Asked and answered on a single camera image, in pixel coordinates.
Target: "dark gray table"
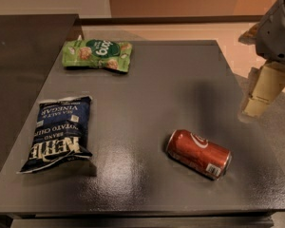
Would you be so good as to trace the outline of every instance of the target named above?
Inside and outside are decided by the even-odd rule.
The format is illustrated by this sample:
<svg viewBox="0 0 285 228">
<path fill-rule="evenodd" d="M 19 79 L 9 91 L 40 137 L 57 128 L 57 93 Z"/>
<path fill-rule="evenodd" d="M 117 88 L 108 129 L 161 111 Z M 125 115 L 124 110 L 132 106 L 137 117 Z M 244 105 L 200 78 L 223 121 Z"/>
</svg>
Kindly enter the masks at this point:
<svg viewBox="0 0 285 228">
<path fill-rule="evenodd" d="M 0 173 L 0 214 L 224 215 L 285 210 L 285 176 L 257 123 L 238 120 L 242 93 L 215 41 L 135 42 L 131 68 L 65 70 L 60 54 Z M 91 95 L 91 161 L 16 175 L 27 160 L 37 102 Z M 233 151 L 211 181 L 164 153 L 174 129 Z"/>
<path fill-rule="evenodd" d="M 78 15 L 0 15 L 0 170 Z"/>
</svg>

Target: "chip bag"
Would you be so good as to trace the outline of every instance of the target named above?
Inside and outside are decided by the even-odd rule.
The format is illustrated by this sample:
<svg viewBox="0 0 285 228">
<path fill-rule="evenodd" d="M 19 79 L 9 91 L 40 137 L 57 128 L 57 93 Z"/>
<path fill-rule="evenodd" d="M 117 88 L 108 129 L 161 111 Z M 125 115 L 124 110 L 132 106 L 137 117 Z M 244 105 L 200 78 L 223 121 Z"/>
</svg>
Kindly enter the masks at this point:
<svg viewBox="0 0 285 228">
<path fill-rule="evenodd" d="M 18 173 L 91 157 L 86 149 L 90 102 L 87 96 L 40 103 L 28 161 Z"/>
<path fill-rule="evenodd" d="M 63 47 L 64 67 L 108 68 L 126 73 L 129 70 L 132 45 L 128 42 L 77 40 Z"/>
</svg>

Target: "red soda can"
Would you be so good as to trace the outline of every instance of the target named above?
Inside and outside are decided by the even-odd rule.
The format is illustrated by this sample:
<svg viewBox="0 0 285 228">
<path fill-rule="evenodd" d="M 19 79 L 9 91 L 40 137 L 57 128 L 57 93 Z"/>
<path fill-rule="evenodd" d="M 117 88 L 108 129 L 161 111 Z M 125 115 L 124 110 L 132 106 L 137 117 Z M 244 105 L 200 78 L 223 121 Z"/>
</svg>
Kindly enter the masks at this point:
<svg viewBox="0 0 285 228">
<path fill-rule="evenodd" d="M 176 130 L 167 145 L 175 160 L 195 169 L 212 180 L 225 175 L 232 159 L 231 151 L 187 130 Z"/>
</svg>

